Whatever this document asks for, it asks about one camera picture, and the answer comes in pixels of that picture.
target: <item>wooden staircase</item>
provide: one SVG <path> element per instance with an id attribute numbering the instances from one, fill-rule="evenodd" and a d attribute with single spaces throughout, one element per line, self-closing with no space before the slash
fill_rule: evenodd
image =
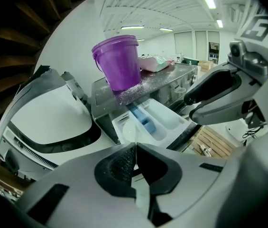
<path id="1" fill-rule="evenodd" d="M 83 1 L 0 0 L 0 119 L 55 28 Z M 21 193 L 29 184 L 0 160 L 1 187 Z"/>

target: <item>plastic bag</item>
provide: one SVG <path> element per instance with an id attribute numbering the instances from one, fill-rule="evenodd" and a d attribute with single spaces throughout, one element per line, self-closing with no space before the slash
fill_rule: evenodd
<path id="1" fill-rule="evenodd" d="M 139 66 L 143 70 L 158 72 L 171 64 L 164 57 L 152 55 L 139 57 Z"/>

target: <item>ceiling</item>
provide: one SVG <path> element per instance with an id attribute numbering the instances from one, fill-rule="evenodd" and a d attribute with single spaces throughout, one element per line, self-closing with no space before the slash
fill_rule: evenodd
<path id="1" fill-rule="evenodd" d="M 132 34 L 147 39 L 166 34 L 161 27 L 175 31 L 188 29 L 218 29 L 222 19 L 224 30 L 236 32 L 239 22 L 231 21 L 230 8 L 244 10 L 246 0 L 214 0 L 216 9 L 209 9 L 204 0 L 95 0 L 100 8 L 106 38 Z M 122 26 L 144 25 L 143 29 L 123 29 Z"/>

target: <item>purple plastic bucket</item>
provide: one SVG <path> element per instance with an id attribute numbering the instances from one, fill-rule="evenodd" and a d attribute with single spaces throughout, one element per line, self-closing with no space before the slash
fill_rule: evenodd
<path id="1" fill-rule="evenodd" d="M 137 46 L 135 36 L 124 35 L 104 40 L 93 47 L 96 65 L 98 68 L 100 65 L 112 90 L 125 90 L 140 83 Z"/>

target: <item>cardboard box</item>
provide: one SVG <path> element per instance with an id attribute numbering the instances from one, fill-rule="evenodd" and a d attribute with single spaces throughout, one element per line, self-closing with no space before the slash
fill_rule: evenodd
<path id="1" fill-rule="evenodd" d="M 213 61 L 199 61 L 198 66 L 201 67 L 201 72 L 207 72 L 213 67 Z"/>

